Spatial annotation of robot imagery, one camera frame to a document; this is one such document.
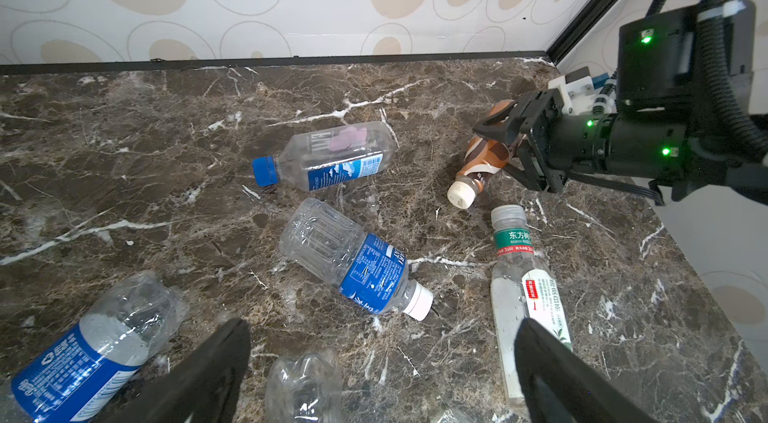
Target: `brown bottle label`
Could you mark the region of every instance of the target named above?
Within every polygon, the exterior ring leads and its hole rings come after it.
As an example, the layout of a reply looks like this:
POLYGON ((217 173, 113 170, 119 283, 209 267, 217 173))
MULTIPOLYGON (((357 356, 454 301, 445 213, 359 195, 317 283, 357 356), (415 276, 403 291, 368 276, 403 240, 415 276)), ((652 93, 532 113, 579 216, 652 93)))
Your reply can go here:
MULTIPOLYGON (((488 115, 493 116, 512 103, 512 100, 500 101, 488 115)), ((464 156, 464 167, 456 173, 456 176, 474 179, 482 191, 488 178, 504 168, 510 156, 509 149, 504 143, 475 136, 469 141, 469 149, 464 156)))

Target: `water bottle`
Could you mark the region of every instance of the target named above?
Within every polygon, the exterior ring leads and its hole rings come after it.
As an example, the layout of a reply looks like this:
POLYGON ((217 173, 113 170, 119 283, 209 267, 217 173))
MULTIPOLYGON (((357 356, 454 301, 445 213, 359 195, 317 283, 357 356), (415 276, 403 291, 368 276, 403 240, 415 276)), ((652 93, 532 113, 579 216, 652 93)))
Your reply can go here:
POLYGON ((383 171, 397 143, 381 121, 360 122, 295 135, 278 157, 256 158, 256 184, 286 179, 304 191, 325 188, 383 171))
POLYGON ((564 345, 571 348, 571 335, 565 322, 558 285, 547 265, 533 254, 525 210, 504 205, 491 211, 498 261, 492 270, 491 304, 496 323, 498 351, 507 403, 512 409, 525 407, 517 368, 514 339, 526 316, 541 323, 564 345))
POLYGON ((264 412, 268 423, 341 423, 342 376, 329 349, 298 360, 281 357, 266 378, 264 412))
POLYGON ((447 408, 432 419, 431 423, 475 423, 464 411, 447 408))
POLYGON ((370 313, 396 309, 422 321, 432 307, 432 292, 408 279, 400 250, 318 199, 293 213, 280 251, 370 313))
POLYGON ((153 272, 116 284, 72 329, 0 388, 0 421, 85 421, 157 353, 187 314, 153 272))

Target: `red label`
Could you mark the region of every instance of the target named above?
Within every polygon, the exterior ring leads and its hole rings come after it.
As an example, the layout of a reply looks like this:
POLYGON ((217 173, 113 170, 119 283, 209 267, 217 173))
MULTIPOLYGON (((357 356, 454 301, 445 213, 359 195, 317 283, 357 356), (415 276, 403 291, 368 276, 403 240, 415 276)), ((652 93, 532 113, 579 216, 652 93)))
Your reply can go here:
POLYGON ((525 280, 525 290, 528 293, 528 299, 538 299, 538 290, 536 289, 536 282, 534 280, 525 280))
POLYGON ((496 251, 496 254, 506 255, 507 253, 520 253, 520 252, 533 253, 533 246, 529 246, 529 245, 504 246, 504 248, 499 248, 496 251))

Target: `barcode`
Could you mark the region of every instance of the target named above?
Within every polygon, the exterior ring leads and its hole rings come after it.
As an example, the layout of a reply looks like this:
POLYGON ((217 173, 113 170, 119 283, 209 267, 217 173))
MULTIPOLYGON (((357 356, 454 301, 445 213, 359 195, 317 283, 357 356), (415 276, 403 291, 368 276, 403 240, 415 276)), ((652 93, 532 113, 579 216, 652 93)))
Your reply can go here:
POLYGON ((78 413, 73 416, 70 421, 87 420, 99 413, 104 405, 107 404, 107 402, 114 396, 114 394, 117 393, 120 388, 122 388, 125 382, 128 381, 136 371, 137 370, 118 371, 115 373, 114 376, 110 378, 110 380, 107 381, 107 383, 102 386, 99 391, 96 392, 96 395, 94 395, 93 398, 88 400, 88 403, 86 403, 85 406, 80 411, 78 411, 78 413))

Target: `blue bottle label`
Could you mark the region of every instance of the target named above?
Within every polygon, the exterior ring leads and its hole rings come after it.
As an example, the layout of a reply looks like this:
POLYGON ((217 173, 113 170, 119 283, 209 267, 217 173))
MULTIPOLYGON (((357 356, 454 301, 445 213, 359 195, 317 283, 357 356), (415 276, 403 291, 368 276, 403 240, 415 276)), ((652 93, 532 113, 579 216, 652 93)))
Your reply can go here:
POLYGON ((392 299, 405 270, 406 256, 383 239, 368 233, 339 291, 370 313, 381 313, 392 299))
POLYGON ((85 421, 139 370, 100 355, 80 325, 45 350, 12 380, 16 401, 36 423, 85 421))
POLYGON ((311 169, 306 172, 310 179, 310 191, 377 173, 383 157, 384 155, 381 154, 366 156, 365 158, 311 169))

